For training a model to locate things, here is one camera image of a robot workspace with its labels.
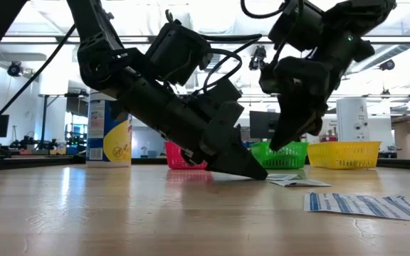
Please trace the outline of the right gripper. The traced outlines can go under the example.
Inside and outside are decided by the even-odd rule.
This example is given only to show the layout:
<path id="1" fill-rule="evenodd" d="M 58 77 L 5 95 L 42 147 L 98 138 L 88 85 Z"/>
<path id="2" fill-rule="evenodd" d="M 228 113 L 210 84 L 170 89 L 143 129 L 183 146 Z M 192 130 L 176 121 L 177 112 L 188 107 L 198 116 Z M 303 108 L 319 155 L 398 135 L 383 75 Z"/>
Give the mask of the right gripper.
<path id="1" fill-rule="evenodd" d="M 283 96 L 283 111 L 271 139 L 270 149 L 278 151 L 304 134 L 317 136 L 328 110 L 327 101 L 327 97 Z"/>

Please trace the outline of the yellow plastic basket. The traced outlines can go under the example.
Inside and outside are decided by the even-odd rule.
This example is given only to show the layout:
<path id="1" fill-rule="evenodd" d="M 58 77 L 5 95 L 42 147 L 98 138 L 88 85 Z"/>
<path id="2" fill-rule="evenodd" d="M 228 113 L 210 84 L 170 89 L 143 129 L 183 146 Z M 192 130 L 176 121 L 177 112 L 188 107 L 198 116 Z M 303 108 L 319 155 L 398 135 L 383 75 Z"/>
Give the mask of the yellow plastic basket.
<path id="1" fill-rule="evenodd" d="M 371 169 L 377 165 L 381 142 L 323 142 L 309 144 L 311 166 L 326 169 Z"/>

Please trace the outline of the white alcohol prep pad packet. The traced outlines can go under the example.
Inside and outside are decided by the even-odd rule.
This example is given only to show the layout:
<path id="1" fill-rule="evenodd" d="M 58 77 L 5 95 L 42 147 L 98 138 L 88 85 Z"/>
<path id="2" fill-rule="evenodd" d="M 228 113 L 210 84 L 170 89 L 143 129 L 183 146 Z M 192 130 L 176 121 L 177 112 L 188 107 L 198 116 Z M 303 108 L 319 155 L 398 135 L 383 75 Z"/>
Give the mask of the white alcohol prep pad packet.
<path id="1" fill-rule="evenodd" d="M 289 181 L 270 181 L 270 183 L 274 183 L 279 186 L 283 187 L 330 187 L 331 185 L 328 183 L 323 183 L 321 181 L 315 180 L 289 180 Z"/>
<path id="2" fill-rule="evenodd" d="M 298 174 L 268 174 L 268 181 L 292 181 L 292 180 L 301 180 L 302 177 Z"/>

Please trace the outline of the blue striped bandage wrapper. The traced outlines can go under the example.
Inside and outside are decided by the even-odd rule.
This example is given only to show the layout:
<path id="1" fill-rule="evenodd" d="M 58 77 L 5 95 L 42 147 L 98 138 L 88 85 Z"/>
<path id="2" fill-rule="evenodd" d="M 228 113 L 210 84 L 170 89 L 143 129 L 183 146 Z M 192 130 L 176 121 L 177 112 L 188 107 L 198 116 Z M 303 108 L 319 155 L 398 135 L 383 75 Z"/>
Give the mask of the blue striped bandage wrapper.
<path id="1" fill-rule="evenodd" d="M 306 193 L 303 210 L 410 221 L 410 202 L 403 195 L 380 197 L 342 193 Z"/>

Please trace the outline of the black background stand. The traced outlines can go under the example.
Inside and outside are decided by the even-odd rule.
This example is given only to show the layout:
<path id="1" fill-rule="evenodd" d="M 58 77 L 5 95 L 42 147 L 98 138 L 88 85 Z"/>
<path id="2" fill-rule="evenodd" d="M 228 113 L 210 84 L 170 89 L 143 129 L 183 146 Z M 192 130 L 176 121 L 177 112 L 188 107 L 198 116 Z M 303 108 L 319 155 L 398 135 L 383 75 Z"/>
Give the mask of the black background stand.
<path id="1" fill-rule="evenodd" d="M 87 124 L 88 99 L 78 93 L 39 94 L 40 112 L 36 120 L 35 138 L 45 146 L 55 140 L 65 144 L 74 124 Z"/>

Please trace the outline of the wipes canister with white lid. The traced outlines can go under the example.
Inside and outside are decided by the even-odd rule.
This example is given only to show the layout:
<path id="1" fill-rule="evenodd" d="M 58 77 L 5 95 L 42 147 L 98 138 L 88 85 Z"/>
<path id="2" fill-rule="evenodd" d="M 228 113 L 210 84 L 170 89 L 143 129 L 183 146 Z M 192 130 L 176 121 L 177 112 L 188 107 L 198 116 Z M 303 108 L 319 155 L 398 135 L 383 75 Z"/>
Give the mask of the wipes canister with white lid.
<path id="1" fill-rule="evenodd" d="M 88 100 L 86 165 L 90 168 L 127 168 L 132 160 L 132 116 L 111 115 L 115 99 L 91 90 Z"/>

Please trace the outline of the white column panel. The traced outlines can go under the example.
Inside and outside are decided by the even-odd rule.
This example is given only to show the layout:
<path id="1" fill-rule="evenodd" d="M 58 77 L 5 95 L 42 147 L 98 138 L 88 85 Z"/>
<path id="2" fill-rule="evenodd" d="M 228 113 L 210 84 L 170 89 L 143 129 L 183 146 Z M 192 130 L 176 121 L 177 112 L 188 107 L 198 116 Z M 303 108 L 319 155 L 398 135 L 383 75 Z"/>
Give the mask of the white column panel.
<path id="1" fill-rule="evenodd" d="M 339 142 L 369 141 L 367 99 L 347 97 L 337 101 L 337 131 Z"/>

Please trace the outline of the green plastic basket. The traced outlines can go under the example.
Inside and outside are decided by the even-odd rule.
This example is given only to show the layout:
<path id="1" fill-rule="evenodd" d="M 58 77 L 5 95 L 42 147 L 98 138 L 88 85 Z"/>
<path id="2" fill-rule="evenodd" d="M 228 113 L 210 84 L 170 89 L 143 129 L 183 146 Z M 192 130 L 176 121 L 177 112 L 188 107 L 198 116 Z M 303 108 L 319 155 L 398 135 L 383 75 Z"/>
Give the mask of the green plastic basket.
<path id="1" fill-rule="evenodd" d="M 301 169 L 305 165 L 307 142 L 291 142 L 278 151 L 273 151 L 268 142 L 251 145 L 251 153 L 265 169 Z"/>

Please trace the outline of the red plastic basket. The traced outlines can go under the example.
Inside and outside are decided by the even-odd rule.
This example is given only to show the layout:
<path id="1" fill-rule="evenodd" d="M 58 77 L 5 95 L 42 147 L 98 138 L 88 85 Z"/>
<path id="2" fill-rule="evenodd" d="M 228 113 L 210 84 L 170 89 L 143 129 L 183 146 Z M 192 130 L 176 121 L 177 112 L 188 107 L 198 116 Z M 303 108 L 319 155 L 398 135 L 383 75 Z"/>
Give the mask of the red plastic basket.
<path id="1" fill-rule="evenodd" d="M 202 169 L 206 168 L 207 163 L 203 161 L 201 164 L 189 165 L 181 155 L 181 148 L 173 142 L 165 142 L 167 155 L 167 165 L 170 169 Z"/>

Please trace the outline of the black computer monitor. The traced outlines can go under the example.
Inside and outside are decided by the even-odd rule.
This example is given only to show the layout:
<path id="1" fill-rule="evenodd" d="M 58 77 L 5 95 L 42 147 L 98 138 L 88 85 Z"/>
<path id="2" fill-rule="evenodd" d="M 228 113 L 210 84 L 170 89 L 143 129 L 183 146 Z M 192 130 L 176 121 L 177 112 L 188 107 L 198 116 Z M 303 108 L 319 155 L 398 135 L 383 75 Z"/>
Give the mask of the black computer monitor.
<path id="1" fill-rule="evenodd" d="M 250 136 L 252 139 L 272 139 L 278 124 L 276 112 L 250 111 Z"/>

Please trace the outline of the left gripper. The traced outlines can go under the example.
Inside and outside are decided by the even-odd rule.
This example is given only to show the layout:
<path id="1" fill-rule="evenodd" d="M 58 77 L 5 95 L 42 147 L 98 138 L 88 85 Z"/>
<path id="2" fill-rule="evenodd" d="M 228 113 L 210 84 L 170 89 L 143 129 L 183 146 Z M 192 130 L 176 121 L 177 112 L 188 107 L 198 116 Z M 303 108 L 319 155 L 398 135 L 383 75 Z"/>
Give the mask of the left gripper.
<path id="1" fill-rule="evenodd" d="M 235 124 L 243 107 L 224 102 L 205 129 L 205 119 L 165 87 L 121 76 L 115 80 L 114 116 L 131 114 L 174 142 L 184 151 L 189 164 L 200 164 L 209 155 L 207 171 L 265 180 L 267 171 L 241 141 L 241 127 Z M 204 152 L 199 142 L 204 131 Z"/>

